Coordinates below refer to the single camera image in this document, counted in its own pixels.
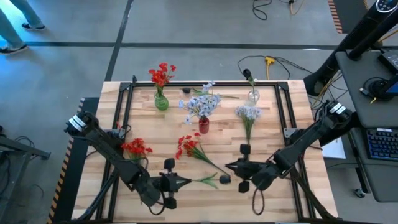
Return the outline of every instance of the red vase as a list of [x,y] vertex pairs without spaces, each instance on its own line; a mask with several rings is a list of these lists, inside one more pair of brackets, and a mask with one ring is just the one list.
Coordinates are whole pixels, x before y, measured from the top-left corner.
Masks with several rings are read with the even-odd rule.
[[200,118],[199,119],[199,132],[201,132],[202,134],[206,134],[207,132],[209,132],[209,125],[210,125],[210,121],[207,117]]

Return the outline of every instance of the white paper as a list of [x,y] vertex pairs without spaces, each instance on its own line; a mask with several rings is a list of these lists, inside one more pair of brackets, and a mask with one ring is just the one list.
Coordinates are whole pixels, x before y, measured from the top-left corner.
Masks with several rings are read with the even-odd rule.
[[343,142],[341,138],[335,139],[322,147],[322,154],[325,158],[345,159]]

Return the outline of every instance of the desk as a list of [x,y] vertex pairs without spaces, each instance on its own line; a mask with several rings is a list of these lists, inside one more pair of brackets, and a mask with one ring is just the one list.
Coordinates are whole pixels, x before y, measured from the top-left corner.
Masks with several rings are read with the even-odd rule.
[[363,83],[371,77],[390,78],[392,74],[379,62],[380,52],[366,52],[358,61],[350,60],[345,52],[336,53],[338,65],[353,100],[359,122],[351,130],[356,154],[364,167],[374,198],[378,202],[398,202],[398,162],[368,159],[361,128],[398,127],[398,97],[389,102],[369,104],[370,99],[359,92]]
[[[288,81],[295,119],[299,128],[306,128],[313,123],[310,105],[301,80]],[[96,113],[103,129],[109,129],[118,97],[120,82],[105,82],[99,99]],[[202,137],[203,148],[208,157],[218,166],[233,162],[241,157],[239,145],[245,142],[245,132],[242,122],[234,113],[237,106],[244,104],[249,87],[214,87],[214,92],[222,95],[237,96],[239,99],[223,98],[218,108],[210,116],[210,131]],[[264,86],[257,87],[260,100],[257,106],[263,110],[263,115],[256,121],[252,131],[251,160],[265,161],[278,148],[283,147],[284,141],[280,126],[275,90]],[[177,151],[177,141],[180,136],[193,134],[197,131],[198,121],[192,125],[184,124],[186,111],[178,108],[180,99],[188,100],[180,87],[166,87],[165,96],[169,99],[169,108],[159,111],[154,106],[155,88],[135,87],[129,115],[132,131],[126,141],[143,138],[147,147],[154,152],[149,156],[148,171],[151,175],[158,175],[163,169],[163,161],[174,157]],[[337,216],[333,195],[326,173],[322,152],[308,148],[305,154],[308,179],[315,195],[334,216]],[[85,161],[83,174],[78,189],[73,218],[79,217],[99,192],[103,175],[105,159],[100,154],[92,154]],[[136,192],[130,192],[123,183],[119,183],[114,222],[266,222],[266,221],[297,221],[292,186],[289,180],[277,179],[264,192],[266,209],[261,216],[256,216],[251,210],[254,186],[246,194],[238,193],[238,183],[241,181],[232,171],[232,183],[221,185],[216,183],[219,190],[210,186],[193,183],[175,194],[177,209],[166,210],[159,216],[149,213],[145,205],[141,205]],[[188,178],[200,178],[216,172],[212,166],[190,157],[183,157],[176,161],[174,172]],[[260,206],[257,197],[256,206]],[[301,192],[304,212],[308,216],[305,198]]]

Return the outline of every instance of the vase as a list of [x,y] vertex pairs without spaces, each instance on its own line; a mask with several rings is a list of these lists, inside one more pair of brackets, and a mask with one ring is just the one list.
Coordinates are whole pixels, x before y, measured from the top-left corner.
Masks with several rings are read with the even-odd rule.
[[199,132],[202,134],[206,134],[207,132],[209,132],[209,125],[210,125],[210,121],[206,116],[200,118],[199,119]]
[[169,107],[169,100],[164,96],[155,93],[155,106],[159,110],[166,110]]
[[250,91],[248,94],[248,100],[246,106],[255,106],[260,99],[260,93],[258,90]]

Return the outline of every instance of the green glass vase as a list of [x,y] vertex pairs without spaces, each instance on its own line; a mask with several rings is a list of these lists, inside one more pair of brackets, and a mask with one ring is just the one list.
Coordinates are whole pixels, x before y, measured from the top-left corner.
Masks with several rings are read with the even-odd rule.
[[169,107],[169,100],[164,96],[155,93],[155,106],[159,110],[166,110]]

